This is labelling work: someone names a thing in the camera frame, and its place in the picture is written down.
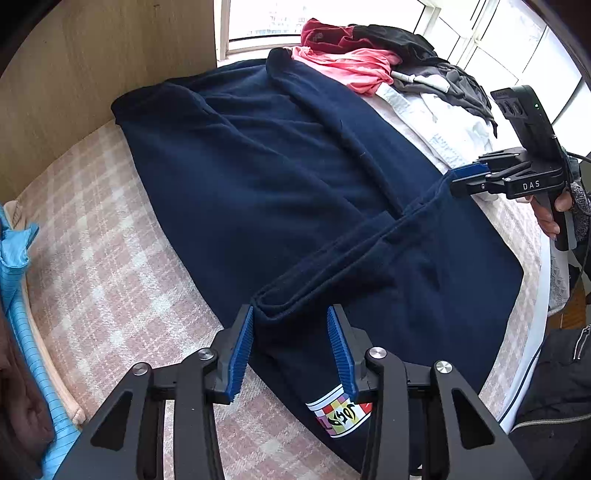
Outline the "person right hand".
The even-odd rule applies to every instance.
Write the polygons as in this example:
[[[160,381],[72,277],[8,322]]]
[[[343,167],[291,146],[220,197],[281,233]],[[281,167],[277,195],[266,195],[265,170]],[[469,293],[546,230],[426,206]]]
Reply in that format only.
[[[550,208],[544,207],[534,196],[528,196],[527,202],[531,205],[537,222],[542,231],[552,240],[555,240],[560,234],[560,226],[554,220]],[[571,194],[565,190],[561,193],[554,203],[557,212],[564,213],[572,208],[573,200]]]

